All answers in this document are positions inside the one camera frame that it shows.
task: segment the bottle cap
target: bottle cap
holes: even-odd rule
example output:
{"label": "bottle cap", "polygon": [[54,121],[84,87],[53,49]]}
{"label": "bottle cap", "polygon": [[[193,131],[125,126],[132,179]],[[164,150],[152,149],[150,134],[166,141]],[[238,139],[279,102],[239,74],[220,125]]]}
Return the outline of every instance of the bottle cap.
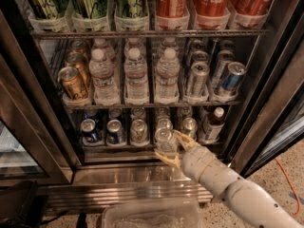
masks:
{"label": "bottle cap", "polygon": [[168,43],[173,43],[175,42],[175,37],[165,37],[164,40]]}
{"label": "bottle cap", "polygon": [[93,49],[92,50],[92,58],[96,60],[102,60],[105,57],[105,53],[101,49]]}
{"label": "bottle cap", "polygon": [[141,57],[141,52],[138,48],[132,48],[129,50],[129,58],[135,60]]}
{"label": "bottle cap", "polygon": [[101,39],[94,39],[94,43],[96,45],[102,45],[105,43],[105,38],[101,38]]}
{"label": "bottle cap", "polygon": [[167,58],[167,59],[173,59],[175,57],[175,55],[176,55],[176,52],[172,48],[167,48],[164,51],[164,57]]}
{"label": "bottle cap", "polygon": [[130,43],[136,43],[140,40],[140,38],[129,38]]}
{"label": "bottle cap", "polygon": [[221,107],[217,107],[215,110],[215,115],[220,118],[224,115],[224,109]]}

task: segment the can lid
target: can lid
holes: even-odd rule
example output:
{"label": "can lid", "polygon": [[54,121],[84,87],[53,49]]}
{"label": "can lid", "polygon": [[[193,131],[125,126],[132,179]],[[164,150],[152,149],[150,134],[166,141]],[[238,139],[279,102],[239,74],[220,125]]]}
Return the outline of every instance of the can lid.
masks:
{"label": "can lid", "polygon": [[172,48],[167,48],[164,51],[164,57],[167,59],[173,59],[176,56],[176,51]]}
{"label": "can lid", "polygon": [[173,131],[167,128],[160,128],[155,132],[157,142],[168,142],[173,136]]}
{"label": "can lid", "polygon": [[103,50],[101,50],[99,48],[92,50],[92,58],[94,58],[96,60],[103,60],[104,57],[105,57],[105,53]]}
{"label": "can lid", "polygon": [[92,131],[96,126],[96,123],[94,120],[86,119],[81,122],[80,128],[83,132],[90,132]]}
{"label": "can lid", "polygon": [[220,118],[224,115],[224,109],[221,107],[217,107],[215,110],[215,115]]}
{"label": "can lid", "polygon": [[175,42],[175,37],[165,37],[164,40],[168,43],[173,43]]}
{"label": "can lid", "polygon": [[141,52],[138,48],[132,48],[129,50],[129,58],[131,60],[139,59],[141,57]]}
{"label": "can lid", "polygon": [[105,38],[94,39],[94,44],[96,45],[102,45],[104,43],[105,43]]}
{"label": "can lid", "polygon": [[78,70],[74,67],[63,67],[58,73],[59,81],[70,81],[74,79],[78,74]]}

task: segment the gold can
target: gold can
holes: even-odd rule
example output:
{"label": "gold can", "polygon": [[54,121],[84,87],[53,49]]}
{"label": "gold can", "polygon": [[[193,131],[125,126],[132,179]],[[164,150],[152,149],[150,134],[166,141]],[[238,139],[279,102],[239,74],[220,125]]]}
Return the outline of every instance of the gold can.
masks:
{"label": "gold can", "polygon": [[76,101],[88,97],[83,77],[76,68],[63,67],[58,73],[58,80],[69,99]]}
{"label": "gold can", "polygon": [[82,53],[70,52],[67,54],[65,58],[65,67],[76,68],[83,77],[86,89],[89,90],[91,74],[89,73],[87,59]]}

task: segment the blue can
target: blue can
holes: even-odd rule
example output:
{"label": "blue can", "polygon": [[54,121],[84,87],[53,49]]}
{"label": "blue can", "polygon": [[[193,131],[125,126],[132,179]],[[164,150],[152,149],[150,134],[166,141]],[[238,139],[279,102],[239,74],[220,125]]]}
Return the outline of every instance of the blue can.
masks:
{"label": "blue can", "polygon": [[94,120],[86,119],[82,121],[80,128],[87,143],[97,143],[102,140],[100,131]]}
{"label": "blue can", "polygon": [[228,70],[223,75],[218,95],[230,97],[237,93],[238,86],[246,73],[246,67],[238,62],[228,64]]}

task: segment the beer can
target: beer can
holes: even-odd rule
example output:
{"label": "beer can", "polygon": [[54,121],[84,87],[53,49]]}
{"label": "beer can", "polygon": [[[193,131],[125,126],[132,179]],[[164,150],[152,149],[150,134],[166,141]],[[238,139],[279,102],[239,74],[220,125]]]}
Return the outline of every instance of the beer can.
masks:
{"label": "beer can", "polygon": [[91,59],[88,43],[86,40],[77,39],[71,41],[69,44],[69,50],[70,52],[79,52],[82,53],[84,57],[86,57],[87,61]]}
{"label": "beer can", "polygon": [[126,136],[122,123],[118,120],[111,120],[106,125],[106,142],[110,144],[126,143]]}
{"label": "beer can", "polygon": [[102,140],[100,131],[94,120],[86,119],[80,124],[82,135],[88,143],[97,143]]}
{"label": "beer can", "polygon": [[70,52],[65,58],[66,67],[75,67],[83,77],[85,86],[89,90],[91,74],[89,73],[87,59],[79,52]]}
{"label": "beer can", "polygon": [[228,64],[235,60],[235,55],[229,50],[222,50],[218,53],[216,68],[211,78],[211,86],[217,91],[220,87],[222,75],[225,73]]}
{"label": "beer can", "polygon": [[133,107],[131,108],[131,119],[135,121],[141,119],[146,122],[146,112],[143,107]]}
{"label": "beer can", "polygon": [[186,96],[201,97],[209,75],[209,66],[206,63],[198,62],[191,66],[187,79]]}
{"label": "beer can", "polygon": [[198,124],[197,121],[193,118],[185,118],[182,121],[182,129],[181,132],[187,136],[189,136],[192,139],[197,138],[197,130],[198,130]]}
{"label": "beer can", "polygon": [[135,144],[148,141],[148,127],[142,119],[136,119],[131,124],[131,141]]}
{"label": "beer can", "polygon": [[161,128],[166,128],[166,129],[173,129],[173,125],[170,119],[159,119],[156,125],[156,130],[159,130]]}
{"label": "beer can", "polygon": [[58,73],[58,80],[69,99],[82,100],[88,97],[84,80],[76,68],[63,67]]}
{"label": "beer can", "polygon": [[238,62],[232,62],[228,65],[221,86],[218,90],[219,96],[232,96],[238,91],[238,86],[246,73],[246,67]]}

